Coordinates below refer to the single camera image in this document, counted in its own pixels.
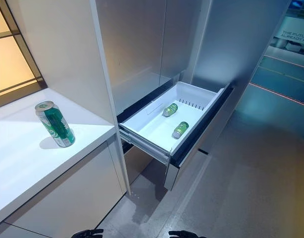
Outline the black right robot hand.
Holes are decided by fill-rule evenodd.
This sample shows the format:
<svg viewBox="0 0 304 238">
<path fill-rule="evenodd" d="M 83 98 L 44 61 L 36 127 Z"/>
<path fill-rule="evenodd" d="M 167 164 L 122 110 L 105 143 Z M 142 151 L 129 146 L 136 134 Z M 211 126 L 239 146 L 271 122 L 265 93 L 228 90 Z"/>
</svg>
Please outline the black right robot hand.
<svg viewBox="0 0 304 238">
<path fill-rule="evenodd" d="M 170 238 L 198 238 L 198 235 L 189 231 L 169 231 Z"/>
</svg>

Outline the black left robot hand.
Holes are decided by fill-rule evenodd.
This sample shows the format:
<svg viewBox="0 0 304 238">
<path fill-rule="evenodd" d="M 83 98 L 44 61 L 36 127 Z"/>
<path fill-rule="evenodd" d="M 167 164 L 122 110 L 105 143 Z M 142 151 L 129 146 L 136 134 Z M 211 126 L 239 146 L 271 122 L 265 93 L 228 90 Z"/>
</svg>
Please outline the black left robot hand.
<svg viewBox="0 0 304 238">
<path fill-rule="evenodd" d="M 83 230 L 75 233 L 71 238 L 102 238 L 104 229 Z"/>
</svg>

